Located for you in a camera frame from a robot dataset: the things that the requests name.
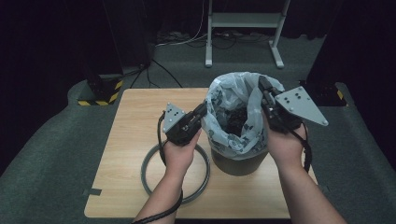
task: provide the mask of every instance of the person's right hand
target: person's right hand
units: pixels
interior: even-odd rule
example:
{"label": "person's right hand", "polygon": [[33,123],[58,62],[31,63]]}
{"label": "person's right hand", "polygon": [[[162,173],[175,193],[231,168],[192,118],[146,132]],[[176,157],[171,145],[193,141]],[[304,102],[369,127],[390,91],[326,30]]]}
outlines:
{"label": "person's right hand", "polygon": [[[274,158],[276,166],[278,168],[303,167],[301,160],[303,145],[300,140],[291,133],[284,134],[271,130],[264,113],[262,113],[262,118],[268,133],[268,151]],[[306,139],[303,125],[294,131]]]}

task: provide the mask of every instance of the white plastic bag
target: white plastic bag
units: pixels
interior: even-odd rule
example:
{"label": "white plastic bag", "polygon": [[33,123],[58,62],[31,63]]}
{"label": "white plastic bag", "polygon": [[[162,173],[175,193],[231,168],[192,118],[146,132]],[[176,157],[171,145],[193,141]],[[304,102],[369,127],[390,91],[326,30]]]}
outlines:
{"label": "white plastic bag", "polygon": [[[249,159],[267,151],[267,131],[262,120],[262,92],[258,73],[229,73],[213,80],[206,95],[207,115],[202,127],[212,149],[236,161]],[[283,85],[266,76],[280,91]],[[247,108],[247,121],[240,137],[223,131],[230,111]]]}

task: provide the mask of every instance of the wooden table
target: wooden table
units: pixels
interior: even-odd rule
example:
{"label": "wooden table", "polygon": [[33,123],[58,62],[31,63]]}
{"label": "wooden table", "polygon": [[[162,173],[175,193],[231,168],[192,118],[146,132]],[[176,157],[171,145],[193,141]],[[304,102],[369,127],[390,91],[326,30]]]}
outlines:
{"label": "wooden table", "polygon": [[[92,189],[85,207],[87,217],[135,217],[148,199],[140,180],[143,159],[158,144],[157,124],[166,104],[193,110],[206,96],[207,89],[127,90],[111,128]],[[198,144],[210,155],[205,132]],[[158,153],[148,164],[148,185],[154,189],[164,173]],[[315,181],[311,169],[310,175]],[[196,152],[183,190],[193,193],[205,177],[205,163]],[[251,175],[223,173],[212,161],[208,185],[201,196],[182,204],[178,218],[289,218],[274,160],[268,154]]]}

